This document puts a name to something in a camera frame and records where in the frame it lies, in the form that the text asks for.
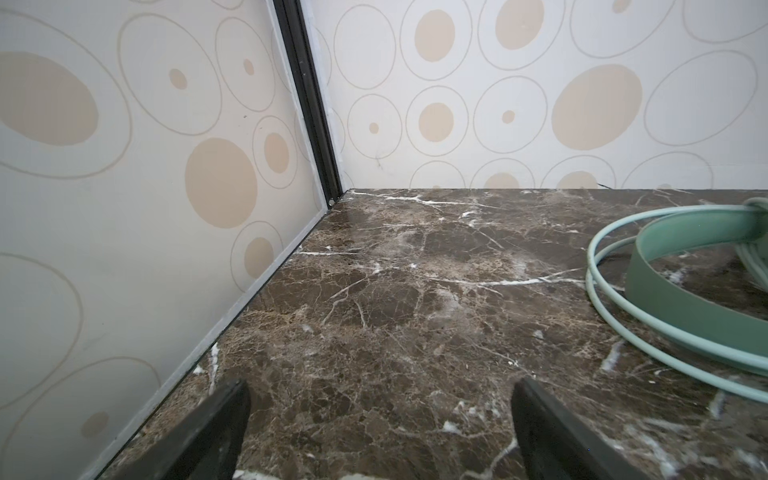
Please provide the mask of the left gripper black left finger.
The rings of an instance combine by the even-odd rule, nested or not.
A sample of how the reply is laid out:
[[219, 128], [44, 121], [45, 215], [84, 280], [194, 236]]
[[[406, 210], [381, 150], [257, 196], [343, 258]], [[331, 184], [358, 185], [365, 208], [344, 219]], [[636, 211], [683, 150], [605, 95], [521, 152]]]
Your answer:
[[118, 479], [231, 479], [251, 411], [246, 381], [221, 385]]

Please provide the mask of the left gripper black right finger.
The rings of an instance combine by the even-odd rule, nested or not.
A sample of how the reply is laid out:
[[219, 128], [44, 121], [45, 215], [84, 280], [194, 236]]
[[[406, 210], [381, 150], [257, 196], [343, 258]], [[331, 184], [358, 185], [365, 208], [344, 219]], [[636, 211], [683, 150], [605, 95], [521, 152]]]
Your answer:
[[645, 479], [531, 377], [514, 385], [511, 413], [530, 479]]

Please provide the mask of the mint green headphones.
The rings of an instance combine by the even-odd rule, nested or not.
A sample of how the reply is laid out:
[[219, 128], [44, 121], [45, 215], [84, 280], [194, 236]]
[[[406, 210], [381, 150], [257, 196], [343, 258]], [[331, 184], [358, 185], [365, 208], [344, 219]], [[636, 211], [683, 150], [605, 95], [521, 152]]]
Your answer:
[[720, 390], [760, 403], [767, 393], [697, 368], [635, 335], [602, 303], [607, 296], [674, 343], [737, 369], [767, 373], [767, 323], [689, 292], [658, 273], [652, 261], [731, 244], [760, 288], [767, 286], [767, 201], [656, 209], [614, 221], [587, 250], [585, 288], [595, 310], [629, 343], [666, 366]]

